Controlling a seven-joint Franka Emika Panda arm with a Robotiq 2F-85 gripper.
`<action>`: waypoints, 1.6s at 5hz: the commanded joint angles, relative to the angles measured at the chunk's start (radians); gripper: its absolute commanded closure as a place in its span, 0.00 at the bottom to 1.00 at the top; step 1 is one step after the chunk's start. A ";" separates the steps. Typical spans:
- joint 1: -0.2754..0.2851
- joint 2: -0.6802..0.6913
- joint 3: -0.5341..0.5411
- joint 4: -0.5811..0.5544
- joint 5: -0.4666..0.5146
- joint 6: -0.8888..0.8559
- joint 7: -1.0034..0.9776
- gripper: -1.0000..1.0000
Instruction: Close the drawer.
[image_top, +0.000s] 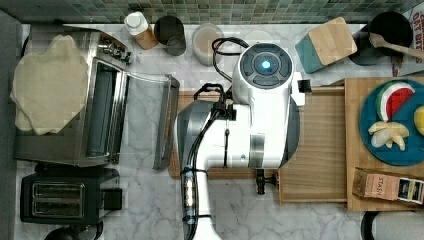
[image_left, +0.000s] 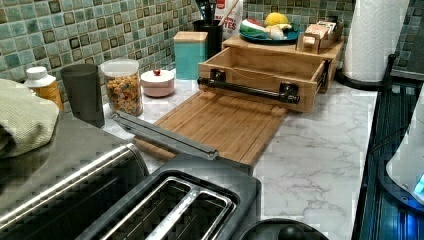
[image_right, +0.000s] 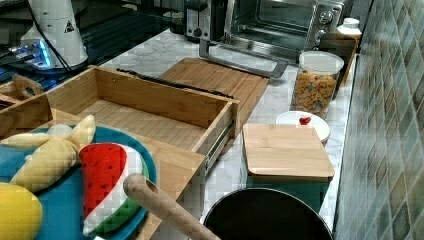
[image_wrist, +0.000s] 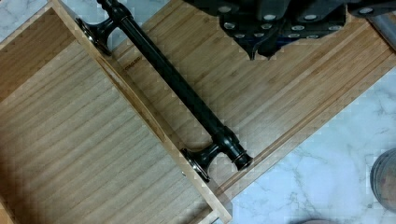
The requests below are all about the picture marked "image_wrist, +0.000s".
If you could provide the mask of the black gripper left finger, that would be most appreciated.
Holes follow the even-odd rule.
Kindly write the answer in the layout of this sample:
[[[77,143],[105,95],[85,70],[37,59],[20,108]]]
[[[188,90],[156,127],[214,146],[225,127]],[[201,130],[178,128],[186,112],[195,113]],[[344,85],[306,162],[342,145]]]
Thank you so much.
[[[280,21],[259,21],[255,11],[240,0],[184,0],[204,13],[218,17],[219,26],[246,52],[251,61],[256,54],[270,59],[277,43]]]

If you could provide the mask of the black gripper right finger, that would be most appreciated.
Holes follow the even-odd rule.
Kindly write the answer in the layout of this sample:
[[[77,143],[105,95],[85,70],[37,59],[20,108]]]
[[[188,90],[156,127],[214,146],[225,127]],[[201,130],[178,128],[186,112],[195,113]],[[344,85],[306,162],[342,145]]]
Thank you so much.
[[[347,12],[370,18],[395,10],[395,0],[259,0],[262,29],[268,33],[258,53],[273,56],[298,39],[318,39],[341,30]]]

